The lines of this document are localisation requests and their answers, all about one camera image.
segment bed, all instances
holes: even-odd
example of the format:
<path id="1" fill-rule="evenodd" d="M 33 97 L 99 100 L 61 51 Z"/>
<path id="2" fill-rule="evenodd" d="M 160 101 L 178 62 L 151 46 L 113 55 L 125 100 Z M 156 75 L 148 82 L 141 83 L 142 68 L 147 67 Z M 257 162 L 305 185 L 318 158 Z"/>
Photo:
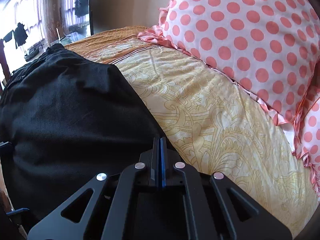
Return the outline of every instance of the bed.
<path id="1" fill-rule="evenodd" d="M 66 48 L 115 64 L 187 163 L 203 173 L 223 172 L 297 236 L 318 200 L 309 169 L 292 156 L 281 128 L 202 61 L 139 40 L 143 30 L 106 31 Z"/>

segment triangular cutout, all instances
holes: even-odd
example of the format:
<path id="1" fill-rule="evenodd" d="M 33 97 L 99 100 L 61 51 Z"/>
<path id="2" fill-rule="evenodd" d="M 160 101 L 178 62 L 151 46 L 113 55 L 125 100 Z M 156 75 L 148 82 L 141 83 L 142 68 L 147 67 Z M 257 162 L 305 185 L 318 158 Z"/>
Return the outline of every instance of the triangular cutout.
<path id="1" fill-rule="evenodd" d="M 79 223 L 92 194 L 93 190 L 91 188 L 87 189 L 61 212 L 61 216 L 72 222 Z"/>
<path id="2" fill-rule="evenodd" d="M 258 210 L 234 189 L 227 189 L 227 193 L 241 222 L 258 215 Z"/>

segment silver screw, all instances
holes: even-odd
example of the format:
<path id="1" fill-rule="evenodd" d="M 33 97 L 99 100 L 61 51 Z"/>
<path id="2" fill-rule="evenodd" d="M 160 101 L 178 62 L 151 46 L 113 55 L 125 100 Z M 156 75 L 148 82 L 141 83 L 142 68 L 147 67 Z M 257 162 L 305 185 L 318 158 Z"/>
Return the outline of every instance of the silver screw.
<path id="1" fill-rule="evenodd" d="M 99 173 L 96 178 L 97 180 L 103 181 L 107 178 L 107 175 L 105 173 Z"/>
<path id="2" fill-rule="evenodd" d="M 183 169 L 186 165 L 183 162 L 177 162 L 174 166 L 176 166 L 177 169 Z"/>
<path id="3" fill-rule="evenodd" d="M 215 179 L 223 179 L 224 175 L 223 175 L 223 173 L 221 173 L 221 172 L 215 172 L 215 173 L 213 174 L 213 177 L 214 177 Z"/>
<path id="4" fill-rule="evenodd" d="M 146 165 L 144 163 L 136 163 L 135 168 L 138 170 L 141 170 L 145 167 Z"/>

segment bed sheet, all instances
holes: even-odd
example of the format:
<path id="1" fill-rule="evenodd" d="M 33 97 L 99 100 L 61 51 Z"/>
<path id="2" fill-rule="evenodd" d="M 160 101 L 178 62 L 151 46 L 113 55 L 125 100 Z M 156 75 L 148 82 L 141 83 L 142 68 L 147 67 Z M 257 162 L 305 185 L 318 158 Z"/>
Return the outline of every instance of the bed sheet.
<path id="1" fill-rule="evenodd" d="M 66 48 L 117 65 L 187 163 L 207 174 L 226 174 L 295 237 L 318 200 L 310 170 L 292 156 L 281 128 L 202 61 L 138 40 L 134 34 L 144 28 L 99 33 Z"/>

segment beige wall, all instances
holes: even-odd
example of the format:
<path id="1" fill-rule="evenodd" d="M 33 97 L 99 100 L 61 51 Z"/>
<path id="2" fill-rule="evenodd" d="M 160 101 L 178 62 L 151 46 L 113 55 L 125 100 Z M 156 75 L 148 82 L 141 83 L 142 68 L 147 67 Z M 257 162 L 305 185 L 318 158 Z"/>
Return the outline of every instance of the beige wall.
<path id="1" fill-rule="evenodd" d="M 159 8 L 169 0 L 91 0 L 94 32 L 158 23 Z"/>

